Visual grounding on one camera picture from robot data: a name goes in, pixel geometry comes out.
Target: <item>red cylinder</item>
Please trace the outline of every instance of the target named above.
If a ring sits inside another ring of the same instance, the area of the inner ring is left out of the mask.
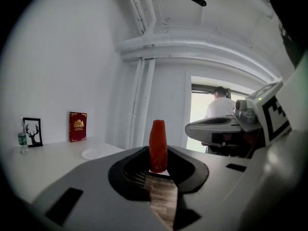
[[[150,169],[153,173],[161,173],[167,169],[167,139],[165,122],[155,120],[150,134]]]

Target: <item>red object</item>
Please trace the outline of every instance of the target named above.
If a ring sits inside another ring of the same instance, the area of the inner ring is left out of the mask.
[[[69,113],[68,133],[70,142],[87,139],[87,116],[86,113]]]
[[[165,122],[155,120],[150,134],[150,170],[161,173],[167,169],[167,139]]]

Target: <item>window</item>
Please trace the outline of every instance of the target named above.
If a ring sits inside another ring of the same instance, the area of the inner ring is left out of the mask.
[[[190,123],[204,119],[208,105],[214,100],[213,91],[215,87],[192,84],[192,102]],[[244,99],[248,95],[245,93],[228,90],[231,99],[236,101]],[[202,146],[200,141],[193,140],[188,137],[187,149],[205,152],[206,146]]]

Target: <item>picture frame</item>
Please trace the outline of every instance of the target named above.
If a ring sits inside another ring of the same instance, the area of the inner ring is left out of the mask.
[[[24,117],[24,123],[28,147],[43,146],[40,119]]]

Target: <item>person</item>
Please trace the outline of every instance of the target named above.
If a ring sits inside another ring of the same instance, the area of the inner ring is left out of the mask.
[[[306,0],[269,0],[282,23],[283,44],[296,68],[308,48]]]
[[[223,87],[216,87],[213,96],[214,101],[209,104],[205,119],[215,116],[232,115],[235,101],[226,98],[226,90]]]

